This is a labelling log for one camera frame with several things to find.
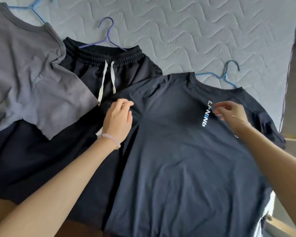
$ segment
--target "clothing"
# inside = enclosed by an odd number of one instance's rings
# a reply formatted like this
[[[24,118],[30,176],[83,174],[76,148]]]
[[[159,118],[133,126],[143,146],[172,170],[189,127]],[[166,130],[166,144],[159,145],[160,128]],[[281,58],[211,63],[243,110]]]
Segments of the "clothing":
[[[74,72],[95,97],[103,85],[102,101],[113,95],[112,65],[116,91],[162,75],[161,69],[136,46],[127,52],[64,40],[67,55],[60,65]],[[34,125],[23,120],[0,132],[0,198],[19,204],[82,154],[97,139],[105,113],[95,106],[77,122],[48,141]],[[110,200],[119,156],[106,158],[95,172],[69,218],[101,228]]]
[[[284,138],[243,88],[222,90],[194,73],[134,84],[118,98],[134,102],[121,149],[126,162],[105,225],[120,236],[253,236],[272,191],[250,152],[213,103],[244,106],[249,122],[281,148]]]
[[[59,65],[65,55],[50,24],[32,26],[0,3],[0,131],[23,119],[51,139],[99,103]]]

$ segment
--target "li-ning logo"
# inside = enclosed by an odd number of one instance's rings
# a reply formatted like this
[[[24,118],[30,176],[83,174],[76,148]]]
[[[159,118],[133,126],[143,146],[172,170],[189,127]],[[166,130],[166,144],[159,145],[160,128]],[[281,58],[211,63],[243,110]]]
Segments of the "li-ning logo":
[[[205,127],[206,124],[207,124],[207,120],[208,120],[208,117],[209,117],[209,113],[210,113],[210,109],[211,109],[211,106],[210,104],[213,104],[213,102],[211,102],[210,100],[208,101],[208,109],[206,110],[205,112],[205,115],[204,115],[204,119],[203,119],[203,124],[202,126]]]

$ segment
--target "brown floor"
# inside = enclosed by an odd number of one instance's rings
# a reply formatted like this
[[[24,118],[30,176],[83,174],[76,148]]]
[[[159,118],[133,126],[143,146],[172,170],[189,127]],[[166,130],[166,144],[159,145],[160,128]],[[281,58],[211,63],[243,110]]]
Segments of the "brown floor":
[[[0,199],[0,221],[8,215],[16,205],[8,200]],[[103,237],[101,231],[95,230],[91,227],[83,225],[81,223],[66,220],[60,227],[55,237]]]

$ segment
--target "forearm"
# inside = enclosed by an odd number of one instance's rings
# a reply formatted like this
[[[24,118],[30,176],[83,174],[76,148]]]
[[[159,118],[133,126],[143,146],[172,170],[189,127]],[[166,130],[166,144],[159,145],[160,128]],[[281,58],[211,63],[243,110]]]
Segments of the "forearm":
[[[0,237],[52,237],[115,143],[98,139],[0,223]]]
[[[296,158],[274,145],[253,127],[244,125],[238,136],[248,147],[296,225]]]

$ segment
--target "bracelet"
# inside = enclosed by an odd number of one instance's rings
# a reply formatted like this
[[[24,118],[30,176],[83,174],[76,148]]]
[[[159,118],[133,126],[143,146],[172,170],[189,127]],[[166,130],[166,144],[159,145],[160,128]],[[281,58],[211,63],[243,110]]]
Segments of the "bracelet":
[[[241,120],[240,118],[238,118],[237,116],[232,115],[232,117],[237,118],[238,120],[241,121],[241,124],[248,124],[248,122]]]
[[[107,134],[107,133],[103,133],[101,135],[102,137],[104,138],[108,138],[108,139],[111,139],[115,142],[116,144],[116,150],[118,150],[120,147],[121,147],[121,144],[117,141],[117,139],[115,139],[113,136],[111,136],[110,134]]]

